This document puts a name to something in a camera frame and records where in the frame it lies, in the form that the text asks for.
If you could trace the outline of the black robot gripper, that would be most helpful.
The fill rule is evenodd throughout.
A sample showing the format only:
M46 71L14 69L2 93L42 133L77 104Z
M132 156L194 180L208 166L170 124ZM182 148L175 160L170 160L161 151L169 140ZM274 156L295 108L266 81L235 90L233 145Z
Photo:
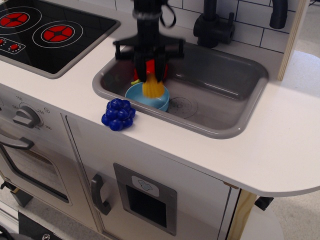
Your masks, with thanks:
M154 59L155 77L160 82L165 75L166 60L184 57L185 40L160 33L159 22L160 18L138 19L136 35L113 42L117 60L135 59L136 74L142 82L147 80L145 59Z

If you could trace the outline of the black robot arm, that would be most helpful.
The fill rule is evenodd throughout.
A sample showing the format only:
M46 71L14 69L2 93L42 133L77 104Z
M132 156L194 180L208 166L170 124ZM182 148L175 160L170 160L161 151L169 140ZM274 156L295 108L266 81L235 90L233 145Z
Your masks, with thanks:
M154 60L154 74L160 82L168 60L184 57L185 40L163 35L159 31L159 23L165 25L163 6L174 12L167 0L135 0L132 16L136 19L137 34L113 42L115 58L132 60L142 82L147 80L147 61Z

